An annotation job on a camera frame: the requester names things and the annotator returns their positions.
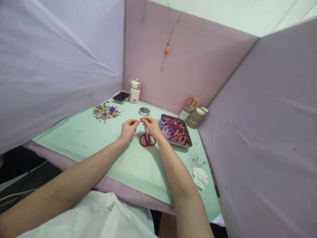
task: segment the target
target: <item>dark floor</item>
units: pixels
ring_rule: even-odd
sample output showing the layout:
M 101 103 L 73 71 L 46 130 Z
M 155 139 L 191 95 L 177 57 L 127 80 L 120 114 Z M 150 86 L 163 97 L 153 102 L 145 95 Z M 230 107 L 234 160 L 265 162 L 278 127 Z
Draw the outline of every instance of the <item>dark floor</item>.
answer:
M 0 192 L 0 198 L 6 197 L 10 194 L 20 193 L 28 191 L 34 188 L 40 188 L 54 177 L 59 175 L 62 171 L 51 163 L 46 162 L 44 158 L 39 157 L 33 151 L 30 151 L 22 146 L 14 148 L 4 154 L 4 164 L 0 169 L 0 184 L 9 181 L 17 176 L 20 176 L 26 172 L 28 174 L 7 187 Z M 18 197 L 11 197 L 0 202 L 0 214 L 14 206 L 20 200 L 25 198 L 26 195 Z M 151 211 L 154 221 L 155 233 L 159 232 L 161 225 L 162 213 L 159 211 Z M 211 224 L 215 238 L 228 238 L 227 231 L 224 227 L 220 227 L 215 224 Z

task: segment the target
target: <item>white water bottle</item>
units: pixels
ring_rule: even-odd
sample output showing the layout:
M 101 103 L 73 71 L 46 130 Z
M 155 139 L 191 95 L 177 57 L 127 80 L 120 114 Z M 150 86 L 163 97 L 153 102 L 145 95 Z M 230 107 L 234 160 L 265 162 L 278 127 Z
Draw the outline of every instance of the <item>white water bottle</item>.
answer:
M 141 84 L 138 81 L 138 79 L 130 79 L 131 83 L 131 90 L 130 90 L 130 102 L 131 103 L 138 103 L 139 97 L 140 97 L 140 87 Z

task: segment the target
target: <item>jar lid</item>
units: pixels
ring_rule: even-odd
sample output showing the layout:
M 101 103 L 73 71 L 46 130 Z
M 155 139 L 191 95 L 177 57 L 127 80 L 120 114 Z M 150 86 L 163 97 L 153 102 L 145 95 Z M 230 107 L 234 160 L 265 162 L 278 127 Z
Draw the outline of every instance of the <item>jar lid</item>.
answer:
M 141 116 L 148 116 L 150 114 L 150 109 L 146 108 L 146 107 L 141 107 L 139 110 L 139 113 Z
M 204 117 L 207 113 L 208 113 L 208 109 L 205 107 L 198 107 L 195 110 L 195 114 L 200 116 L 200 117 Z

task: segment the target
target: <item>jar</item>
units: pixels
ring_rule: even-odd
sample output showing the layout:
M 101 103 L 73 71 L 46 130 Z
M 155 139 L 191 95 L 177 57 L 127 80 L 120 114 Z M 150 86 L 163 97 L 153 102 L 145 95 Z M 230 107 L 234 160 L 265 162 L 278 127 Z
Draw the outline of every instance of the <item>jar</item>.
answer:
M 198 107 L 188 118 L 186 124 L 191 128 L 196 128 L 198 124 L 204 119 L 207 115 L 208 109 L 205 107 Z
M 192 114 L 192 112 L 193 110 L 184 106 L 181 113 L 178 115 L 178 118 L 186 121 L 189 118 L 189 116 Z

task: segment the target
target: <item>ceiling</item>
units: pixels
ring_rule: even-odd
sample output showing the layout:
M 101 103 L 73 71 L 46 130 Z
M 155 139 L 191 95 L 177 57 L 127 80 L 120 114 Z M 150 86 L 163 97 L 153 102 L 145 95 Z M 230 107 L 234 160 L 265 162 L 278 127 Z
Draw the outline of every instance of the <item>ceiling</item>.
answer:
M 317 15 L 317 0 L 152 0 L 256 36 Z

